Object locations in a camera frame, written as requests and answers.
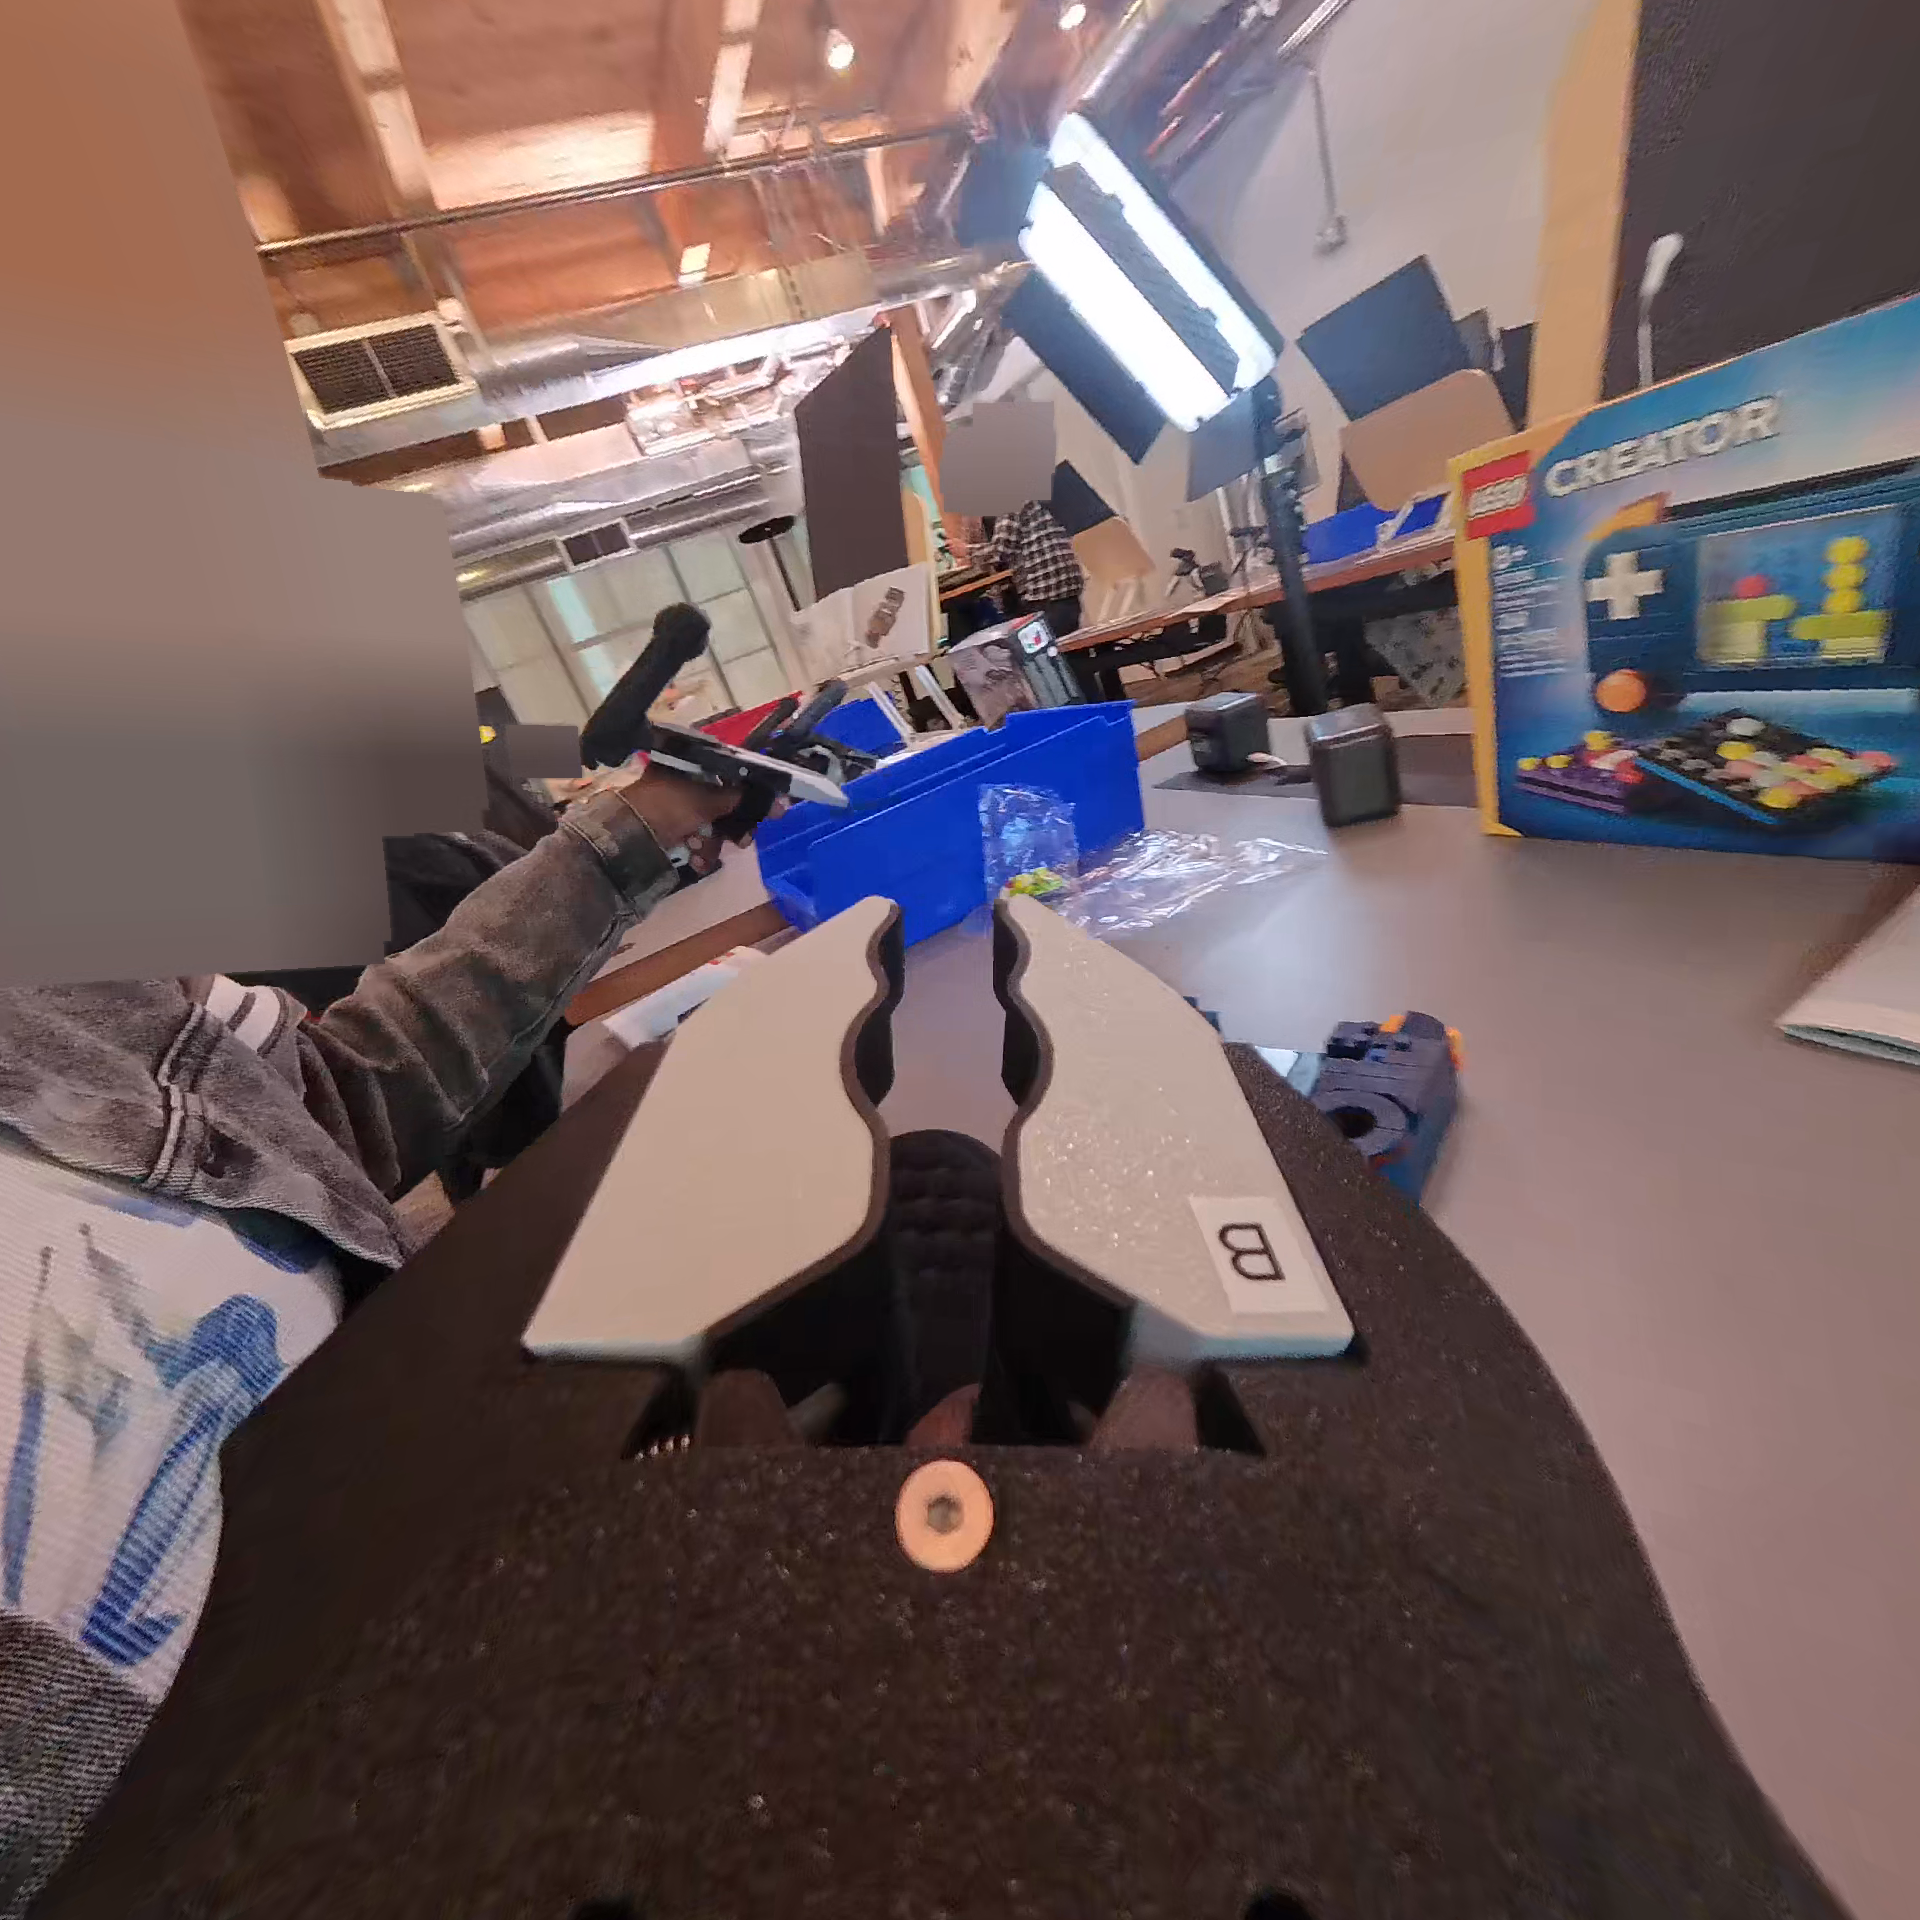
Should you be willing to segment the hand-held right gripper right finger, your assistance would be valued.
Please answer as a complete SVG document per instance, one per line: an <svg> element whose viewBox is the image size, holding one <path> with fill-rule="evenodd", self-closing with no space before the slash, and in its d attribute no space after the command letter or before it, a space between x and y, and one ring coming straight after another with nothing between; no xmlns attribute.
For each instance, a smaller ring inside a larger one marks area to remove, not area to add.
<svg viewBox="0 0 1920 1920"><path fill-rule="evenodd" d="M1122 1367L1345 1357L1357 1339L1213 1026L1040 900L994 906L1020 1248L1116 1311Z"/></svg>

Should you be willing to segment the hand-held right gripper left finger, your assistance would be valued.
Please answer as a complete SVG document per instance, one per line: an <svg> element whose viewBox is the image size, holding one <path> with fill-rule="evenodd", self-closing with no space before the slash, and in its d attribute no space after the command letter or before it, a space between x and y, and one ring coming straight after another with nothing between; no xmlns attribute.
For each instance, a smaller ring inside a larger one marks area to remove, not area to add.
<svg viewBox="0 0 1920 1920"><path fill-rule="evenodd" d="M860 1254L888 1193L902 912L864 898L746 965L665 1044L528 1357L693 1369Z"/></svg>

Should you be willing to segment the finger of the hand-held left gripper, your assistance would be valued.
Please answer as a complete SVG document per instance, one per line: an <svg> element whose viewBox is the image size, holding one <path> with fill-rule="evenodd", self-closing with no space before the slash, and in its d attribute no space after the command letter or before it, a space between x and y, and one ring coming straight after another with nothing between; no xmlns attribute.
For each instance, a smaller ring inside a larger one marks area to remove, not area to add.
<svg viewBox="0 0 1920 1920"><path fill-rule="evenodd" d="M847 809L841 784L791 760L748 750L707 733L650 723L646 756L675 776L742 794Z"/></svg>

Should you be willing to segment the blue plastic bin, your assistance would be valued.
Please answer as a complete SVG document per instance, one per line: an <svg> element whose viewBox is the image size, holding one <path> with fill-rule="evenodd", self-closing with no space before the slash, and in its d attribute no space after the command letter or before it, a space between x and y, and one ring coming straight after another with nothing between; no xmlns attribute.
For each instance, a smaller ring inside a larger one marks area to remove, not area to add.
<svg viewBox="0 0 1920 1920"><path fill-rule="evenodd" d="M1128 703L1016 713L937 734L845 788L847 809L797 803L756 831L758 876L789 926L811 929L864 898L898 904L919 943L986 904L978 790L1020 784L1077 807L1081 857L1142 829L1136 717Z"/></svg>

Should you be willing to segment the blue brick-built game console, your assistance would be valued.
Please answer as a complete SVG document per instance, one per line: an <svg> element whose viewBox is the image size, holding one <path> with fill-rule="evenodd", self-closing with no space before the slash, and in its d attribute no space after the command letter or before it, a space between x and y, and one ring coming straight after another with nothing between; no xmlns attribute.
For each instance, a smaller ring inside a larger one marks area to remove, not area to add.
<svg viewBox="0 0 1920 1920"><path fill-rule="evenodd" d="M1459 1107L1459 1032L1424 1012L1345 1020L1319 1050L1254 1050L1406 1201L1420 1205Z"/></svg>

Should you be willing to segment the clear plastic bag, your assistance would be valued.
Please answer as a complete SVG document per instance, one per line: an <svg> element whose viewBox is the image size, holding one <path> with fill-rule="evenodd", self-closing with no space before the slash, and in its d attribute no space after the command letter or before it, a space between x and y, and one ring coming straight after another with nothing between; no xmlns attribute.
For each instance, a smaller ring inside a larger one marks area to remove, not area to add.
<svg viewBox="0 0 1920 1920"><path fill-rule="evenodd" d="M1227 841L1144 829L1099 853L1055 910L1079 931L1116 941L1154 931L1203 902L1317 870L1325 851L1270 837Z"/></svg>
<svg viewBox="0 0 1920 1920"><path fill-rule="evenodd" d="M984 900L1028 898L1061 906L1077 890L1077 807L1055 792L1020 784L978 790L977 823Z"/></svg>

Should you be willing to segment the person's left forearm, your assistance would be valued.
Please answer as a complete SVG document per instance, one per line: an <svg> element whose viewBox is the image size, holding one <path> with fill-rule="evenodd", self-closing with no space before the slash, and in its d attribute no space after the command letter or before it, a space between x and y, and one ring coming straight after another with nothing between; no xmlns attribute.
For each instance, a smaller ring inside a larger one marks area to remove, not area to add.
<svg viewBox="0 0 1920 1920"><path fill-rule="evenodd" d="M309 1109L382 1199L445 1164L675 884L650 829L614 790L598 794L301 1022Z"/></svg>

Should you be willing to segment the person's left hand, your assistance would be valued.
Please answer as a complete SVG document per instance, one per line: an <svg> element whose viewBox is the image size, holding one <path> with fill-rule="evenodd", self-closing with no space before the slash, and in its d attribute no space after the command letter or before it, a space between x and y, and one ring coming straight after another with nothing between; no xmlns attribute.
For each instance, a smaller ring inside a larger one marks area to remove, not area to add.
<svg viewBox="0 0 1920 1920"><path fill-rule="evenodd" d="M650 762L640 776L618 786L614 796L636 813L669 859L695 876L713 874L722 864L722 821L736 813L740 788Z"/></svg>

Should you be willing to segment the white picture box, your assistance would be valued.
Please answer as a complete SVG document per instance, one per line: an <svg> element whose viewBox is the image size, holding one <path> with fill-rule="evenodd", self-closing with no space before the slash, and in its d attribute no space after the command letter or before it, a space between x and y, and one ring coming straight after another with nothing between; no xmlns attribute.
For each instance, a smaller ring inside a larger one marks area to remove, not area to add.
<svg viewBox="0 0 1920 1920"><path fill-rule="evenodd" d="M801 681L849 679L931 660L941 632L939 595L925 563L872 575L795 614Z"/></svg>

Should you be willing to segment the dark product box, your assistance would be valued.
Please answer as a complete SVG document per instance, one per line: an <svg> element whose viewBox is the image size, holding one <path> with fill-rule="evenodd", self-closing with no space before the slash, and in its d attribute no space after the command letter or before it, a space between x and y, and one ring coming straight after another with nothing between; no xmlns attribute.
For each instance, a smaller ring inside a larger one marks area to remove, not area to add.
<svg viewBox="0 0 1920 1920"><path fill-rule="evenodd" d="M947 650L953 683L973 719L996 729L1016 713L1055 711L1087 701L1043 612L1024 612Z"/></svg>

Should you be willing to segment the tall black flag panel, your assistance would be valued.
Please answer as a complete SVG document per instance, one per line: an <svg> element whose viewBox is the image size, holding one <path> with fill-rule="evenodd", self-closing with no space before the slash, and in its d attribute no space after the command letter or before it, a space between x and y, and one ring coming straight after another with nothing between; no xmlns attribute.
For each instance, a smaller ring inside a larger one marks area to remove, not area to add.
<svg viewBox="0 0 1920 1920"><path fill-rule="evenodd" d="M892 331L868 331L795 406L803 532L819 601L908 563Z"/></svg>

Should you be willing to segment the dark grey cube device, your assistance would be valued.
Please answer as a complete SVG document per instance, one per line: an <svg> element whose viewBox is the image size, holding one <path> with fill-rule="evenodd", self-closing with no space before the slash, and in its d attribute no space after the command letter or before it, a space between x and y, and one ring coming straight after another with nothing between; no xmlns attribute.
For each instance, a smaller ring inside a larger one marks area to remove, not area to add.
<svg viewBox="0 0 1920 1920"><path fill-rule="evenodd" d="M1323 827L1345 829L1402 811L1398 744L1380 707L1341 707L1307 717L1303 742Z"/></svg>
<svg viewBox="0 0 1920 1920"><path fill-rule="evenodd" d="M1191 770L1213 780L1242 778L1270 758L1268 711L1254 691L1217 691L1187 703Z"/></svg>

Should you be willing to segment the white ceiling air vent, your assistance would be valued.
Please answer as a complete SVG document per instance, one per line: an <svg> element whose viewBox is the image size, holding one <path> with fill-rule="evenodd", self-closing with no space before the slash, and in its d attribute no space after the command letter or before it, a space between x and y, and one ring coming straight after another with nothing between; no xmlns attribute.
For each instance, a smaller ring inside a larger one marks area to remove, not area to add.
<svg viewBox="0 0 1920 1920"><path fill-rule="evenodd" d="M431 309L299 335L281 349L315 429L394 419L478 394L457 331Z"/></svg>

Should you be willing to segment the thin black desk mat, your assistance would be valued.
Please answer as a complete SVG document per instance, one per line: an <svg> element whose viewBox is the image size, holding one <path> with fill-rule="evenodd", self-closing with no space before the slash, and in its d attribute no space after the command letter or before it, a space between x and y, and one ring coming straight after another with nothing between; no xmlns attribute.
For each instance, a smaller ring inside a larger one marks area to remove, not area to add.
<svg viewBox="0 0 1920 1920"><path fill-rule="evenodd" d="M1404 805L1477 807L1473 738L1467 733L1394 734ZM1256 799L1311 799L1311 776L1299 770L1254 768L1213 776L1191 768L1146 782L1158 792L1244 796Z"/></svg>

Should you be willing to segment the black light stand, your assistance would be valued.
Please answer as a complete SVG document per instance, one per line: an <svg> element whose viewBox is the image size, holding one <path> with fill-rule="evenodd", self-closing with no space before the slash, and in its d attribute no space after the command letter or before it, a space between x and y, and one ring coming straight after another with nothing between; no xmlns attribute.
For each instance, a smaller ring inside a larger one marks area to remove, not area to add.
<svg viewBox="0 0 1920 1920"><path fill-rule="evenodd" d="M1274 634L1284 662L1284 689L1294 717L1309 719L1329 709L1327 660L1313 618L1305 581L1303 520L1297 486L1301 429L1286 423L1278 380L1266 372L1250 390L1256 480L1266 540L1282 597L1272 605Z"/></svg>

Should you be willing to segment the long wooden workbench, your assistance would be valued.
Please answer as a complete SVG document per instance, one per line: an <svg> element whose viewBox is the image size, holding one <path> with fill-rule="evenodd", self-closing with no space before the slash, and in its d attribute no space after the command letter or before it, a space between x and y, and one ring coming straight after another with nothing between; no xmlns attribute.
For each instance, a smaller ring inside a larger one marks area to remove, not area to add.
<svg viewBox="0 0 1920 1920"><path fill-rule="evenodd" d="M1374 679L1388 671L1376 628L1457 610L1453 538L1441 526L1331 563L1307 563L1301 577L1331 705L1368 699ZM1093 701L1124 699L1124 675L1138 668L1181 673L1195 662L1213 668L1227 658L1262 660L1286 687L1292 610L1282 579L1270 575L1079 630L1059 644L1059 656Z"/></svg>

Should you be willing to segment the studio light panel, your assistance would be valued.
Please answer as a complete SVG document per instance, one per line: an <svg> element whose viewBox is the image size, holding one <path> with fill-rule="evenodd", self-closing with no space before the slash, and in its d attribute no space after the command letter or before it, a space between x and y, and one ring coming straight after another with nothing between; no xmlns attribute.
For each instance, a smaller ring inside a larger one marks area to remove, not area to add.
<svg viewBox="0 0 1920 1920"><path fill-rule="evenodd" d="M1020 276L1000 327L1140 465L1274 376L1284 339L1162 185L1083 112L973 150L955 219Z"/></svg>

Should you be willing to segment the instruction booklet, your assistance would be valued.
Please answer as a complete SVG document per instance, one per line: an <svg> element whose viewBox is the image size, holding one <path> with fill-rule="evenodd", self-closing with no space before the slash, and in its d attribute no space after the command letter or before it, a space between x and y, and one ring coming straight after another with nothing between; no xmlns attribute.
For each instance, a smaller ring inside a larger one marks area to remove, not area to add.
<svg viewBox="0 0 1920 1920"><path fill-rule="evenodd" d="M1786 1040L1918 1065L1918 890L1774 1022Z"/></svg>

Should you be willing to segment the tan reflector board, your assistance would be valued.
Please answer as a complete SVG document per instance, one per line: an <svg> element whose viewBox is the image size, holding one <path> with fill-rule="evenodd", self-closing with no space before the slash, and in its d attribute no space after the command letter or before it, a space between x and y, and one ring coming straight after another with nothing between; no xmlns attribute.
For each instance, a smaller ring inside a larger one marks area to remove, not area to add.
<svg viewBox="0 0 1920 1920"><path fill-rule="evenodd" d="M1506 439L1512 421L1492 372L1449 372L1339 431L1359 492L1382 514L1447 484L1451 463Z"/></svg>

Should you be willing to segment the blue and yellow toy box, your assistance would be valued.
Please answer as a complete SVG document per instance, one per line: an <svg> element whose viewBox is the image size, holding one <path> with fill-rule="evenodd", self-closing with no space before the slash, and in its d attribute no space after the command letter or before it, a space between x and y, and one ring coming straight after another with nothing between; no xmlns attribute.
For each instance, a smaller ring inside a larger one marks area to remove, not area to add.
<svg viewBox="0 0 1920 1920"><path fill-rule="evenodd" d="M1916 864L1914 295L1449 482L1485 833Z"/></svg>

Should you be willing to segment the black light flag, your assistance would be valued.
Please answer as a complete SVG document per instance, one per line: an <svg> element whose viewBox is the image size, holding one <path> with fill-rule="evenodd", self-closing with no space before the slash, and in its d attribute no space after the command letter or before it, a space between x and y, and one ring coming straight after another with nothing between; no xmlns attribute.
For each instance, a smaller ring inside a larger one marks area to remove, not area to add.
<svg viewBox="0 0 1920 1920"><path fill-rule="evenodd" d="M1297 350L1347 419L1364 419L1463 370L1494 368L1487 311L1465 321L1422 252L1307 323Z"/></svg>

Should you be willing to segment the black acoustic wall panel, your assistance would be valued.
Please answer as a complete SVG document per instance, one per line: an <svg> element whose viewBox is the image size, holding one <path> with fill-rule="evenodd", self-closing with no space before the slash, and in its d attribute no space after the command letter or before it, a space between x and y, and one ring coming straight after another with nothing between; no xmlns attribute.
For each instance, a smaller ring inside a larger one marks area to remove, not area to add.
<svg viewBox="0 0 1920 1920"><path fill-rule="evenodd" d="M1640 286L1668 380L1918 287L1918 6L1644 2L1601 398L1640 382Z"/></svg>

